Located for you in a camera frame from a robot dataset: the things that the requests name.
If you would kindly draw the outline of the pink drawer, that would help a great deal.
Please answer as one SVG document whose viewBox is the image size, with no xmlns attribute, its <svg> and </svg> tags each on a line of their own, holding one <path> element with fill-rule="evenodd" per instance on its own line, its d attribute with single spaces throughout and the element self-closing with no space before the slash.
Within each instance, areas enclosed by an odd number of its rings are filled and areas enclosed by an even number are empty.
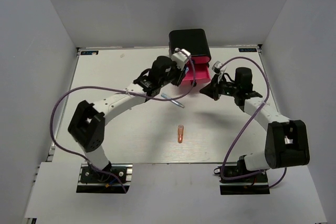
<svg viewBox="0 0 336 224">
<path fill-rule="evenodd" d="M 191 60 L 194 64 L 207 64 L 211 61 L 211 56 L 207 55 L 199 55 L 199 56 L 191 56 Z"/>
<path fill-rule="evenodd" d="M 210 82 L 211 75 L 209 73 L 208 64 L 195 64 L 195 82 L 196 84 L 205 84 Z M 193 82 L 193 69 L 191 64 L 187 65 L 188 72 L 186 73 L 181 85 L 192 84 Z"/>
</svg>

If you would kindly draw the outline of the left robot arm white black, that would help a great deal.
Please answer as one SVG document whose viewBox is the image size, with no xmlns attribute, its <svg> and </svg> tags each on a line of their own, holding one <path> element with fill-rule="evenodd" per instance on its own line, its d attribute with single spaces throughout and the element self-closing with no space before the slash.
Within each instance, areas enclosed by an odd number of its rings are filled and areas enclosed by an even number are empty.
<svg viewBox="0 0 336 224">
<path fill-rule="evenodd" d="M 150 69 L 143 71 L 127 88 L 100 101 L 81 101 L 72 116 L 68 132 L 94 166 L 93 176 L 101 182 L 110 178 L 110 162 L 102 142 L 105 126 L 123 112 L 157 96 L 168 84 L 179 86 L 185 77 L 188 57 L 181 53 L 159 56 Z"/>
</svg>

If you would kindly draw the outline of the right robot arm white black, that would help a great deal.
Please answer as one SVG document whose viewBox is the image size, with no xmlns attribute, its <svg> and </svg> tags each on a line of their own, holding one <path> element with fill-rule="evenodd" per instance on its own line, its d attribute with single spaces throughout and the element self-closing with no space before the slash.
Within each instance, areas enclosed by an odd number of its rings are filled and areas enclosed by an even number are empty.
<svg viewBox="0 0 336 224">
<path fill-rule="evenodd" d="M 220 168 L 223 180 L 250 181 L 255 175 L 268 169 L 304 166 L 310 162 L 308 135 L 302 120 L 291 120 L 270 106 L 261 94 L 253 90 L 251 69 L 239 67 L 234 80 L 226 80 L 226 72 L 213 68 L 215 75 L 210 84 L 200 90 L 213 100 L 226 95 L 250 120 L 255 120 L 266 131 L 264 150 L 241 156 L 235 171 Z"/>
</svg>

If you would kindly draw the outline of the light blue clip pen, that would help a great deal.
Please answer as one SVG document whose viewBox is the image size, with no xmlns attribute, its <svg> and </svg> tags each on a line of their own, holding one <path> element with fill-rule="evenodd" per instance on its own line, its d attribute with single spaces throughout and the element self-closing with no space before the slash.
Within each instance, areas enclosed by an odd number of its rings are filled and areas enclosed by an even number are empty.
<svg viewBox="0 0 336 224">
<path fill-rule="evenodd" d="M 165 93 L 161 93 L 161 97 L 167 101 L 170 101 L 171 103 L 175 104 L 176 106 L 180 107 L 180 108 L 185 108 L 185 105 L 183 105 L 182 103 L 180 103 L 177 99 L 173 99 L 172 97 L 168 96 Z"/>
</svg>

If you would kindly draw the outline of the black drawer cabinet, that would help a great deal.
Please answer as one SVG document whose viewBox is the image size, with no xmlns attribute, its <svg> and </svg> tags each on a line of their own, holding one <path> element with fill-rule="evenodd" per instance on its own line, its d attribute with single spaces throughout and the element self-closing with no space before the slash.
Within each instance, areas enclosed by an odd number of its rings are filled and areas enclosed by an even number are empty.
<svg viewBox="0 0 336 224">
<path fill-rule="evenodd" d="M 186 49 L 191 56 L 211 56 L 205 31 L 197 29 L 173 30 L 169 33 L 170 54 L 175 48 Z"/>
</svg>

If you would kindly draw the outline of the right blue table sticker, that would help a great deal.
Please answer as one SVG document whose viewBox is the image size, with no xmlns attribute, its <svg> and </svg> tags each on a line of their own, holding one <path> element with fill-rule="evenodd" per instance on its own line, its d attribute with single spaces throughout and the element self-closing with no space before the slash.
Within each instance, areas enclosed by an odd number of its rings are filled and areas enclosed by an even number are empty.
<svg viewBox="0 0 336 224">
<path fill-rule="evenodd" d="M 256 48 L 238 48 L 239 52 L 257 52 Z"/>
</svg>

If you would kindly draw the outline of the blue table sticker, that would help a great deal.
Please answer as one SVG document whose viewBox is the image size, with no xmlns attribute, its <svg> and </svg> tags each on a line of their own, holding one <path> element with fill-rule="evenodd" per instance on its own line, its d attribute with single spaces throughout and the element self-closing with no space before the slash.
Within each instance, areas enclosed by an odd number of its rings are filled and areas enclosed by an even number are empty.
<svg viewBox="0 0 336 224">
<path fill-rule="evenodd" d="M 99 53 L 98 50 L 88 50 L 88 51 L 81 51 L 81 55 L 97 55 Z"/>
<path fill-rule="evenodd" d="M 239 52 L 257 52 L 256 48 L 238 48 Z"/>
</svg>

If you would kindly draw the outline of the left blue table sticker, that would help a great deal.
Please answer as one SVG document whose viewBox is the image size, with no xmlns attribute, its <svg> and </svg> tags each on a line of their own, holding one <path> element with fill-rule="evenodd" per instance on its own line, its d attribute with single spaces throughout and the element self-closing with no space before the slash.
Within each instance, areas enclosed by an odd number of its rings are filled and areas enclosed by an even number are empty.
<svg viewBox="0 0 336 224">
<path fill-rule="evenodd" d="M 81 55 L 97 55 L 99 53 L 98 50 L 88 50 L 88 51 L 81 51 Z"/>
</svg>

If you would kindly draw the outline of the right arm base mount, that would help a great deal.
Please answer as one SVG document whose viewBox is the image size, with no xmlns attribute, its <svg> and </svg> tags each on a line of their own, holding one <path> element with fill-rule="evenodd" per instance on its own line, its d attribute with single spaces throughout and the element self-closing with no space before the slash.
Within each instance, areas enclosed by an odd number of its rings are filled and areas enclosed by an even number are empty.
<svg viewBox="0 0 336 224">
<path fill-rule="evenodd" d="M 270 194 L 266 173 L 236 180 L 224 180 L 220 177 L 221 166 L 214 169 L 214 175 L 219 177 L 221 195 L 268 195 Z"/>
</svg>

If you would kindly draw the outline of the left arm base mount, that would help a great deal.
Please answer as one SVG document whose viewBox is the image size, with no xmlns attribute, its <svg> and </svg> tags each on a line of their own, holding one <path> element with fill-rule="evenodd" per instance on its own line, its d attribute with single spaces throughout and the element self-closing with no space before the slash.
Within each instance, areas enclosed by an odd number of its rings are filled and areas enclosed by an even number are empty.
<svg viewBox="0 0 336 224">
<path fill-rule="evenodd" d="M 87 194 L 124 194 L 129 190 L 132 179 L 132 164 L 112 164 L 111 175 L 99 173 L 88 164 L 82 164 L 79 172 L 76 193 Z"/>
</svg>

